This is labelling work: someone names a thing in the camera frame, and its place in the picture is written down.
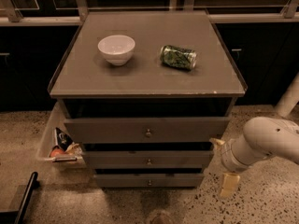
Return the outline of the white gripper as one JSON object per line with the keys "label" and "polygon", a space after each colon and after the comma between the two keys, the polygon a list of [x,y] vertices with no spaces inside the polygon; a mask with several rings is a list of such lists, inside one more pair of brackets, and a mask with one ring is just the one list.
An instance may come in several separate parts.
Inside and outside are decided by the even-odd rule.
{"label": "white gripper", "polygon": [[235,193],[235,190],[240,181],[240,175],[235,173],[242,173],[249,167],[241,163],[233,153],[233,144],[236,142],[235,139],[230,139],[225,142],[218,138],[210,138],[209,142],[216,146],[222,146],[221,148],[221,163],[231,173],[224,173],[221,182],[220,196],[228,198]]}

